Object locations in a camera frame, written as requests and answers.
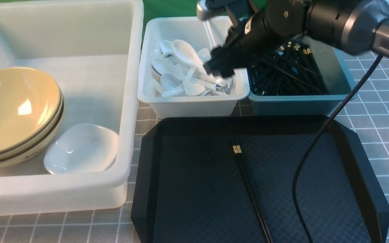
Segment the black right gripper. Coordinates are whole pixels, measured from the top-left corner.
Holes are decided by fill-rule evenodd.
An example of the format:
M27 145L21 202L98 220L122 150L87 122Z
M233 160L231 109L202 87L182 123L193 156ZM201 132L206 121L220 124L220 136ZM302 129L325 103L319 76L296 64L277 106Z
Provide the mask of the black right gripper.
M308 0L267 0L259 8L253 0L204 0L203 21L227 14L231 27L225 42L213 48L204 63L207 74L231 77L269 51L305 31Z

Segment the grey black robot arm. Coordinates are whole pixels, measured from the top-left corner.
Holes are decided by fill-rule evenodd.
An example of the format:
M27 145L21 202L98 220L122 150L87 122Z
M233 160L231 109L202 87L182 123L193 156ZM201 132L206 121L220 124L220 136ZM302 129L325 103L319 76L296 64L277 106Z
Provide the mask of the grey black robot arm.
M373 51L389 58L389 5L384 0L199 0L197 17L227 14L225 42L210 52L207 74L223 78L255 65L298 35L356 56Z

